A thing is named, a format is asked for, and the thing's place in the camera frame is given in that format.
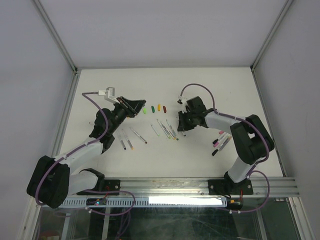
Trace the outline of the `blue cap marker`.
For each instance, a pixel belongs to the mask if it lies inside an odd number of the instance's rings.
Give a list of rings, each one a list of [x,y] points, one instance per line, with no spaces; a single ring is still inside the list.
[[[121,143],[122,148],[123,148],[124,150],[126,150],[126,149],[127,149],[127,148],[126,148],[126,145],[125,145],[125,143],[124,143],[124,141],[123,141],[123,138],[122,138],[122,136],[121,136],[121,134],[119,133],[118,130],[116,131],[116,134],[117,134],[117,137],[118,137],[118,139],[119,139],[119,141],[120,141],[120,143]]]

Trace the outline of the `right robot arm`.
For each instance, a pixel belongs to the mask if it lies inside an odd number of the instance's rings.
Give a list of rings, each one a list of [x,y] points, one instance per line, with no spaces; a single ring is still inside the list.
[[[190,131],[199,126],[221,130],[232,136],[237,159],[224,174],[223,187],[230,194],[236,193],[242,187],[241,182],[275,148],[261,119],[255,114],[240,118],[220,113],[214,108],[207,109],[199,96],[190,99],[180,96],[177,102],[183,106],[183,110],[178,112],[179,132]]]

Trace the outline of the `light green cap marker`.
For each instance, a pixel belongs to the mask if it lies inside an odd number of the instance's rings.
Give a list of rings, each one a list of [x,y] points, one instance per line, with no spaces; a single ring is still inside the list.
[[[150,124],[151,128],[153,129],[153,131],[155,132],[155,134],[159,137],[160,134],[158,133],[158,131],[156,130],[155,126],[153,124]]]

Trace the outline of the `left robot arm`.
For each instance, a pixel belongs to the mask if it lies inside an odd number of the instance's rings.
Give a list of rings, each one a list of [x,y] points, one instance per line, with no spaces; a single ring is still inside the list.
[[[42,156],[32,173],[26,192],[39,205],[52,209],[59,207],[69,195],[92,192],[100,194],[105,189],[103,173],[86,168],[76,172],[89,160],[102,155],[113,144],[114,132],[127,118],[134,118],[146,100],[129,100],[123,96],[112,100],[114,108],[98,108],[92,132],[88,138],[69,151],[55,157]]]

